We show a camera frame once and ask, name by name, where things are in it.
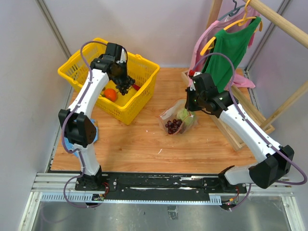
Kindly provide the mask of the black grape bunch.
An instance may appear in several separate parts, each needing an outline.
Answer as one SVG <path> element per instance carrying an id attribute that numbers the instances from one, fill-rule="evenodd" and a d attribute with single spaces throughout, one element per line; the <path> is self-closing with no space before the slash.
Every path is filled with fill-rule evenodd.
<path id="1" fill-rule="evenodd" d="M 115 88 L 118 89 L 123 96 L 128 94 L 128 90 L 133 84 L 135 84 L 135 80 L 130 76 L 115 79 Z"/>

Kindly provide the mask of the green cabbage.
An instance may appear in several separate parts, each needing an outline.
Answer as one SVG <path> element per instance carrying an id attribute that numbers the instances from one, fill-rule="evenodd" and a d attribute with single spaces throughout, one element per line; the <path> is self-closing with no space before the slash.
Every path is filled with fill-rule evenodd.
<path id="1" fill-rule="evenodd" d="M 179 109 L 176 117 L 180 119 L 186 127 L 190 127 L 196 120 L 196 115 L 185 108 Z"/>

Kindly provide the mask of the clear zip top bag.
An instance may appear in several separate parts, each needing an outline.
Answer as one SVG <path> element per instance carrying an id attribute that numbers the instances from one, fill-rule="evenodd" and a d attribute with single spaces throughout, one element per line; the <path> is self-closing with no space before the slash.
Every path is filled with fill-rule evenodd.
<path id="1" fill-rule="evenodd" d="M 197 124 L 195 112 L 185 108 L 186 99 L 178 99 L 162 114 L 157 116 L 160 128 L 167 135 L 183 134 Z"/>

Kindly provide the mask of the purple grape bunch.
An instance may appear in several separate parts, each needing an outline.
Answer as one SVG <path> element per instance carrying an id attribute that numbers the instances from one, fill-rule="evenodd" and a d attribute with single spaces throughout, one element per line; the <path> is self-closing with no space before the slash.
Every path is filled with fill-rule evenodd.
<path id="1" fill-rule="evenodd" d="M 167 121 L 165 127 L 167 128 L 167 133 L 169 135 L 172 135 L 180 129 L 181 125 L 182 125 L 181 119 L 173 119 L 172 121 L 171 120 Z"/>

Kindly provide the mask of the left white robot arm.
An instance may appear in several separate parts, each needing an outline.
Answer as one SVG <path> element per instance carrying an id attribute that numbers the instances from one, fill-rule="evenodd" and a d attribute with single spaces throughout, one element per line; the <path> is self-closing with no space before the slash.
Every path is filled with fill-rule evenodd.
<path id="1" fill-rule="evenodd" d="M 102 168 L 94 150 L 94 138 L 97 129 L 91 122 L 92 110 L 103 88 L 109 81 L 121 85 L 128 79 L 128 54 L 124 47 L 107 43 L 105 53 L 88 63 L 82 56 L 88 69 L 87 79 L 75 101 L 68 109 L 60 110 L 58 117 L 62 128 L 62 140 L 67 139 L 72 145 L 68 153 L 77 153 L 81 173 L 76 176 L 76 190 L 99 190 L 104 185 Z"/>

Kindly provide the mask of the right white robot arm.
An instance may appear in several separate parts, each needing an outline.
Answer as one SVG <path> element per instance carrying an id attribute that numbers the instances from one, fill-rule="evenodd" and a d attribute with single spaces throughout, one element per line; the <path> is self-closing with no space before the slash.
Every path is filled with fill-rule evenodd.
<path id="1" fill-rule="evenodd" d="M 267 135 L 247 114 L 228 91 L 218 92 L 210 74 L 190 71 L 191 83 L 185 90 L 188 111 L 203 111 L 227 124 L 253 153 L 256 163 L 241 167 L 230 166 L 218 175 L 218 187 L 230 192 L 240 183 L 254 183 L 262 189 L 286 175 L 294 157 L 293 149 L 281 146 Z"/>

